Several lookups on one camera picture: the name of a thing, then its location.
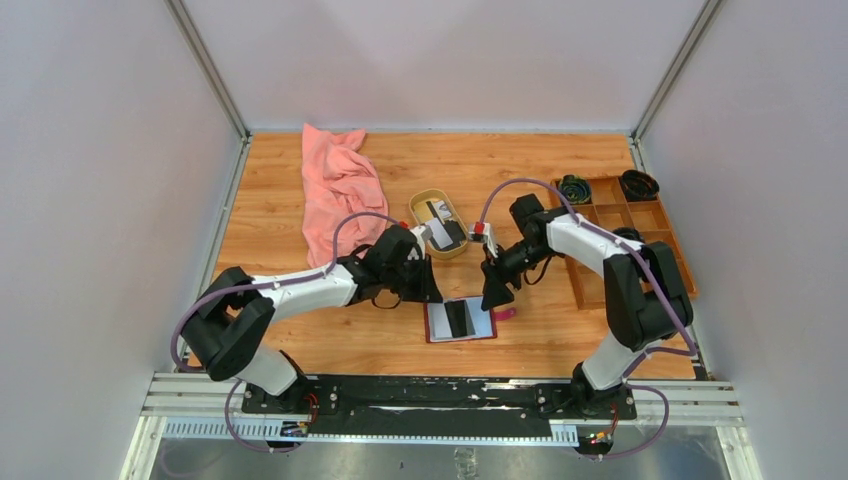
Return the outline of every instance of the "table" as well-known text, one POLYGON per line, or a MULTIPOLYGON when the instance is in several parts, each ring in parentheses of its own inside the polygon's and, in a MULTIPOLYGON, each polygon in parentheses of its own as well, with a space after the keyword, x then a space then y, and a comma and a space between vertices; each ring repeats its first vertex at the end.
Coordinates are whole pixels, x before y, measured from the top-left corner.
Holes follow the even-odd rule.
MULTIPOLYGON (((408 201, 428 188, 444 190, 469 224, 504 180, 530 177, 547 182, 566 173, 607 176, 633 166, 626 137, 607 134, 378 133, 366 137, 361 153, 377 168, 389 214, 410 224, 414 221, 408 201)), ((300 230, 300 167, 300 134, 254 136, 218 272, 234 265, 256 275, 308 268, 300 230)), ((493 202, 487 220, 504 246, 520 239, 508 207, 531 192, 548 204, 546 192, 532 185, 511 185, 493 202)), ((454 259, 434 260, 445 298, 481 294, 482 260, 479 245, 470 245, 454 259)), ((389 294, 378 302, 394 303, 389 294)), ((603 309, 577 309, 561 261, 551 264, 540 284, 517 292, 511 306, 518 314, 498 323, 496 339, 428 344, 422 305, 379 310, 363 303, 278 322, 269 328, 265 343, 284 350, 308 373, 570 377, 608 331, 603 309)), ((684 347, 679 336, 668 343, 684 347)), ((634 377, 690 379, 694 374, 686 358, 655 355, 634 377)))

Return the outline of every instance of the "gray floor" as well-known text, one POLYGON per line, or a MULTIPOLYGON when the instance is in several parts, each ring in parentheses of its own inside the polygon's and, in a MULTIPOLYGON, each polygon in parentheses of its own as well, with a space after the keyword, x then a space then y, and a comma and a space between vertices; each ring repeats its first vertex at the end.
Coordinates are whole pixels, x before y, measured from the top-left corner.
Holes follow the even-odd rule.
MULTIPOLYGON (((619 427, 616 451, 650 436, 619 427)), ((597 464, 570 449, 550 447, 451 447, 435 445, 306 444, 267 455, 220 440, 171 440, 168 468, 190 472, 223 456, 192 478, 233 479, 729 479, 715 430, 669 427, 651 448, 633 457, 597 464)), ((171 478, 157 465, 153 479, 171 478)))

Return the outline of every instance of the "pink towel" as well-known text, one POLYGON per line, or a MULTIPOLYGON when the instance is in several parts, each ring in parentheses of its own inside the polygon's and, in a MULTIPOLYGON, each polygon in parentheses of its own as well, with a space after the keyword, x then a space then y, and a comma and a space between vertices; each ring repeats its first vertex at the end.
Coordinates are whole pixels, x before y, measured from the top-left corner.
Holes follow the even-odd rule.
MULTIPOLYGON (((303 236, 313 268, 333 259, 333 232, 345 217, 366 210, 389 212, 377 170, 368 157, 356 153, 364 139, 365 130, 333 135, 303 125, 303 236)), ((380 218, 351 220, 339 233, 339 255, 373 244, 385 229, 386 221, 380 218)))

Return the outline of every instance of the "white panel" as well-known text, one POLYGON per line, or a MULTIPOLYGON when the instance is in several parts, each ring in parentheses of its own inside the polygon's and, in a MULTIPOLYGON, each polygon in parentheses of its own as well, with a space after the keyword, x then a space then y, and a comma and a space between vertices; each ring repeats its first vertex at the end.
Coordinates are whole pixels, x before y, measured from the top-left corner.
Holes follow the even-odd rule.
POLYGON ((0 2, 0 478, 116 478, 237 139, 162 1, 0 2))
POLYGON ((189 0, 258 129, 628 129, 702 0, 189 0))
POLYGON ((845 476, 846 19, 843 0, 726 2, 647 139, 768 479, 845 476))

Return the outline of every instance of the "wooden organizer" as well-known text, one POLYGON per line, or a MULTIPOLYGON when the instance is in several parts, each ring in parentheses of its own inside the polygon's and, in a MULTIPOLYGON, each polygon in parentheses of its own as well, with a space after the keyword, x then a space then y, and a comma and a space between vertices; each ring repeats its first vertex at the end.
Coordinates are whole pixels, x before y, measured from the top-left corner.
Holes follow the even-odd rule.
MULTIPOLYGON (((628 202, 618 183, 618 177, 587 178, 586 180, 592 188, 592 203, 574 205, 577 213, 610 231, 619 227, 635 228, 645 238, 645 243, 668 244, 674 251, 674 258, 677 260, 680 276, 683 277, 683 284, 689 292, 689 298, 695 298, 698 295, 698 289, 695 287, 689 265, 683 257, 683 251, 680 249, 659 196, 654 201, 628 202)), ((551 185, 559 187, 559 182, 559 179, 555 179, 551 185)), ((550 192, 550 201, 552 206, 560 205, 559 199, 553 192, 550 192)), ((604 308, 606 305, 604 280, 571 257, 565 257, 565 265, 574 289, 577 308, 581 310, 604 308)), ((649 285, 645 285, 646 290, 650 288, 649 285)))

